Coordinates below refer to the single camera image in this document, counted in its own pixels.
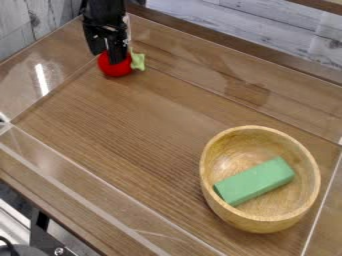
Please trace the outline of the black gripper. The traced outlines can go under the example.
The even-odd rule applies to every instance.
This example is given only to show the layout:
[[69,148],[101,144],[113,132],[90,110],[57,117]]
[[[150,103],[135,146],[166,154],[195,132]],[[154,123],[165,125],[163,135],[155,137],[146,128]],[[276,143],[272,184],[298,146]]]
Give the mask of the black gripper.
[[79,14],[83,16],[85,37],[94,55],[106,50],[111,64],[119,64],[127,58],[129,38],[125,22],[125,0],[82,0]]

